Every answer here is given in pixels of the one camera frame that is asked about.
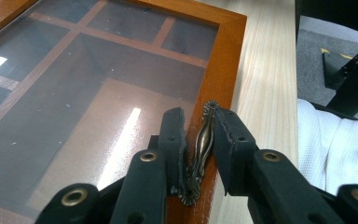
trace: light wood surface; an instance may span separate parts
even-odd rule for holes
[[[297,165],[294,0],[203,0],[248,17],[231,109],[260,148]],[[209,223],[251,223],[245,198],[224,197],[217,177]]]

